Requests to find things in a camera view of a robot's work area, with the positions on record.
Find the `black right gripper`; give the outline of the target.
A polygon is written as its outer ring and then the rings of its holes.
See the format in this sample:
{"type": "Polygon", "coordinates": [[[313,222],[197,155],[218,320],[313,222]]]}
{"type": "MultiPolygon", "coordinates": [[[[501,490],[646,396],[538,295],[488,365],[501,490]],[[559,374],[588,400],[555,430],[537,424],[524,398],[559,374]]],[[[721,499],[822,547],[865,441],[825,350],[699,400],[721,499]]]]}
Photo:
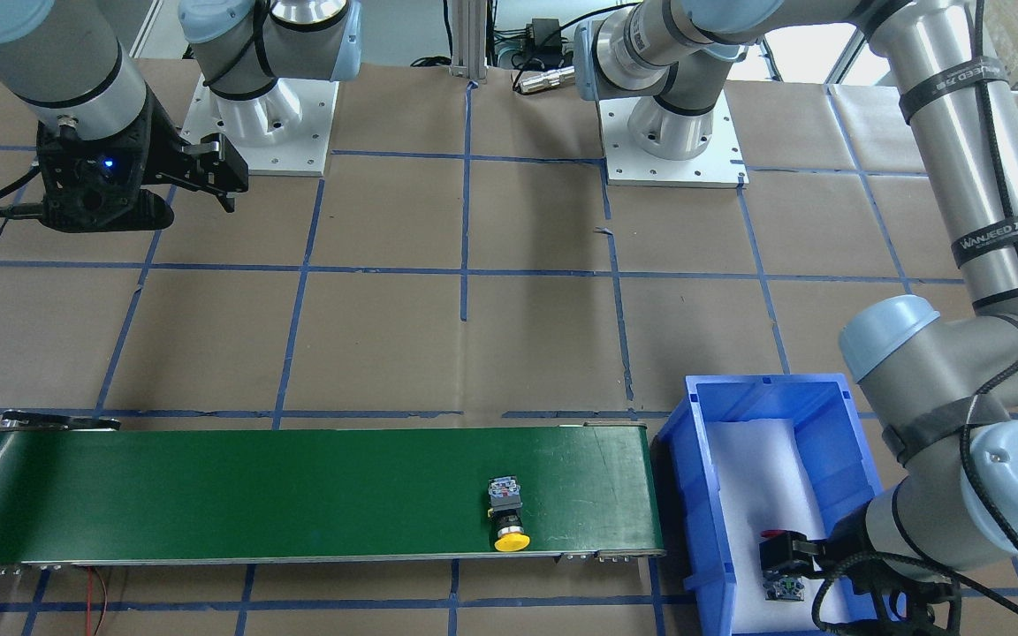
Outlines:
{"type": "Polygon", "coordinates": [[[213,196],[234,213],[235,193],[249,190],[249,165],[221,132],[182,146],[152,90],[129,126],[105,140],[68,140],[37,125],[36,152],[44,195],[39,222],[65,233],[139,232],[170,228],[172,208],[149,186],[177,186],[213,196]],[[170,176],[182,150],[189,166],[170,176]]]}

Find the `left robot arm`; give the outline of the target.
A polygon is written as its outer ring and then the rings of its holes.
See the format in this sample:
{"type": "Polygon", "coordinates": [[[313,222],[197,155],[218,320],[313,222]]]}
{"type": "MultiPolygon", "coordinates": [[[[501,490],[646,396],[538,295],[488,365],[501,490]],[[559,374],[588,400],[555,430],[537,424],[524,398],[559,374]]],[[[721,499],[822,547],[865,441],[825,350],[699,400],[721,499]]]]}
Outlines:
{"type": "Polygon", "coordinates": [[[633,97],[627,129],[662,160],[706,148],[735,54],[776,28],[848,23],[889,62],[972,298],[947,322],[918,295],[840,333],[882,438],[908,475],[828,538],[780,531],[764,574],[819,580],[811,619],[835,635],[957,635],[969,577],[1018,556],[1018,111],[984,40],[982,1],[642,1],[577,28],[583,100],[633,97]]]}

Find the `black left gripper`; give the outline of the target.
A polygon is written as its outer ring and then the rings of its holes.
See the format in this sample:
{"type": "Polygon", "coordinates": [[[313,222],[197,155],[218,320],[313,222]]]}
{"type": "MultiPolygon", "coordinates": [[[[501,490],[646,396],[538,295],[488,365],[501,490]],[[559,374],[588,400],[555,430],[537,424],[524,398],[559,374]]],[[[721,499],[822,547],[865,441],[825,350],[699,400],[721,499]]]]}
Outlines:
{"type": "Polygon", "coordinates": [[[954,635],[956,583],[934,576],[917,582],[889,566],[831,566],[817,569],[821,540],[799,532],[766,532],[759,546],[764,579],[819,579],[815,626],[828,635],[954,635]],[[845,620],[825,619],[823,602],[834,588],[851,588],[854,613],[845,620]]]}

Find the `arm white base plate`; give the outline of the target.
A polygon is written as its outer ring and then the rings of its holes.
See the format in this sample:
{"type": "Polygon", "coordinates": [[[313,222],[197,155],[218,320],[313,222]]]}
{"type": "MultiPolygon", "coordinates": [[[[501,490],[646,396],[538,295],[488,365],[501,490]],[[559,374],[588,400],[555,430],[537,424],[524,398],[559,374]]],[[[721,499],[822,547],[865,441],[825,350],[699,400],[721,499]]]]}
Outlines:
{"type": "Polygon", "coordinates": [[[750,181],[727,97],[688,117],[654,98],[597,102],[607,182],[612,186],[735,188],[750,181]]]}
{"type": "Polygon", "coordinates": [[[231,101],[199,85],[180,133],[190,142],[211,133],[225,134],[252,176],[321,178],[341,86],[334,81],[280,78],[265,95],[231,101]]]}

